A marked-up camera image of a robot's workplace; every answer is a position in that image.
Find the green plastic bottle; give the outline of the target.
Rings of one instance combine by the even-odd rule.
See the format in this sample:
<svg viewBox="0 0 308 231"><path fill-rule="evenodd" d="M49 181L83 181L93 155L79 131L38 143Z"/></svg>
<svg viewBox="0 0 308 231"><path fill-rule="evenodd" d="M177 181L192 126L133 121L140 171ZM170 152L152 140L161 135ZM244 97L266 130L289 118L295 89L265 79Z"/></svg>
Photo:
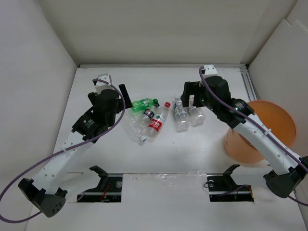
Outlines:
<svg viewBox="0 0 308 231"><path fill-rule="evenodd" d="M144 111L156 103L158 103L158 99L145 98L139 101L134 101L132 103L132 111L134 113L137 113L139 111Z"/></svg>

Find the clear water bottle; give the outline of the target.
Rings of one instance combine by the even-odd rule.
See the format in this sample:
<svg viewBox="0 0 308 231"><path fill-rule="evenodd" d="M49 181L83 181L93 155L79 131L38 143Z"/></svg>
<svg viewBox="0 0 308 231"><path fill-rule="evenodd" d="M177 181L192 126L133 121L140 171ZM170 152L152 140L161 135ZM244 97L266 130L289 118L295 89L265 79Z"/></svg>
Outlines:
<svg viewBox="0 0 308 231"><path fill-rule="evenodd" d="M173 108L177 132L187 131L190 126L189 115L180 97L174 98Z"/></svg>
<svg viewBox="0 0 308 231"><path fill-rule="evenodd" d="M196 127L204 123L205 114L200 107L193 106L193 103L194 96L190 96L188 110L191 116L192 125Z"/></svg>

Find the pepsi label clear bottle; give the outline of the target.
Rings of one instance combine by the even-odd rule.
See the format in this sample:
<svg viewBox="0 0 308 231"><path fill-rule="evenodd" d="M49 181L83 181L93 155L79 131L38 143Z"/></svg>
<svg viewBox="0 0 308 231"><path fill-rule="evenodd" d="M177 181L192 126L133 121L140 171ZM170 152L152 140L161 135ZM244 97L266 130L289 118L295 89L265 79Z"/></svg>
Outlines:
<svg viewBox="0 0 308 231"><path fill-rule="evenodd" d="M154 103L152 106L147 107L145 111L138 117L138 123L142 128L145 128L150 124L158 108L159 103Z"/></svg>

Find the crushed clear bottle blue cap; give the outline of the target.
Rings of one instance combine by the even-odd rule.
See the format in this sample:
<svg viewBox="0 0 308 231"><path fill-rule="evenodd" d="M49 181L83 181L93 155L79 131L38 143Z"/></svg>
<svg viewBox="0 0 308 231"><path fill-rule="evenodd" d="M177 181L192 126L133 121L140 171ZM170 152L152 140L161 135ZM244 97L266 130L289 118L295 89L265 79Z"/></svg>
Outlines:
<svg viewBox="0 0 308 231"><path fill-rule="evenodd" d="M128 135L130 136L130 138L132 138L139 144L146 142L147 138L144 135L142 127L137 122L137 120L133 118L130 114L125 115L123 119L124 119L123 126Z"/></svg>

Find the red label clear bottle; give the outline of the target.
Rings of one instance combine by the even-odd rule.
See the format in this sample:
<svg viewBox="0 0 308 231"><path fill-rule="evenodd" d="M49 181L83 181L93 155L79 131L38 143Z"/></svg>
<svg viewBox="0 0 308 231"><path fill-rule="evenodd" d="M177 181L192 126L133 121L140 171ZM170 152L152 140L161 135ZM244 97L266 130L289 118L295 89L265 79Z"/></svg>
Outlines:
<svg viewBox="0 0 308 231"><path fill-rule="evenodd" d="M166 102L154 114L153 118L150 121L150 124L145 129L145 136L147 138L147 142L153 142L159 134L168 116L170 106L170 102Z"/></svg>

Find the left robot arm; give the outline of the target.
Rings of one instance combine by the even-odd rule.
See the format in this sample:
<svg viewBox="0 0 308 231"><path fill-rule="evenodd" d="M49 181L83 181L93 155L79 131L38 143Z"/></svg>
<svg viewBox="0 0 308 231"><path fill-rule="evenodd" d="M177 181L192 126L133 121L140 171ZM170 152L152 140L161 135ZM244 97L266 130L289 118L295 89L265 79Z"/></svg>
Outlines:
<svg viewBox="0 0 308 231"><path fill-rule="evenodd" d="M42 214L50 218L64 206L68 190L61 186L69 169L97 140L113 129L132 103L125 84L110 85L100 93L91 92L92 104L72 126L61 149L49 157L47 164L30 179L23 178L18 188Z"/></svg>

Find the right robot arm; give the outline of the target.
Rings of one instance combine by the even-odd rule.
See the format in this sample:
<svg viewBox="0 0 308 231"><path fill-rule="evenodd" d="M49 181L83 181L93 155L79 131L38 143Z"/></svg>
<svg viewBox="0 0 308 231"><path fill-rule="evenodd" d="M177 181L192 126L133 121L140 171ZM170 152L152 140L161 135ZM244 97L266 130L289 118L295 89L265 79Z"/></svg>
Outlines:
<svg viewBox="0 0 308 231"><path fill-rule="evenodd" d="M221 196L256 184L280 198L290 197L308 173L308 158L288 149L266 128L247 102L233 98L227 81L222 77L203 77L200 82L185 82L180 97L183 106L189 105L191 96L195 107L207 107L220 121L248 140L270 164L266 168L232 165L220 176L224 185Z"/></svg>

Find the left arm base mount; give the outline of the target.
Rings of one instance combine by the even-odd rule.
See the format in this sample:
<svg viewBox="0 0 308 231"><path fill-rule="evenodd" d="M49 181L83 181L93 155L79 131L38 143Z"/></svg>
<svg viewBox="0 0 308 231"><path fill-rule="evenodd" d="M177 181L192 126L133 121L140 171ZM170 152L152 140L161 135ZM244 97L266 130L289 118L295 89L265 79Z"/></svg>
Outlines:
<svg viewBox="0 0 308 231"><path fill-rule="evenodd" d="M90 168L100 180L95 187L87 189L77 196L78 203L120 203L122 199L123 174L109 174L98 166Z"/></svg>

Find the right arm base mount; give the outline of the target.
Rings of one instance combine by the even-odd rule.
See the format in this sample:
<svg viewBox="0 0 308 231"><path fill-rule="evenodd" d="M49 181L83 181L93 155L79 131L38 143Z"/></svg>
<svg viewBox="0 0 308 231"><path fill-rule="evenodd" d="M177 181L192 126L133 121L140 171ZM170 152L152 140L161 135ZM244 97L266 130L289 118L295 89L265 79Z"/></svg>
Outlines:
<svg viewBox="0 0 308 231"><path fill-rule="evenodd" d="M254 202L250 185L237 185L231 173L240 165L232 165L222 174L207 174L203 188L208 189L210 202Z"/></svg>

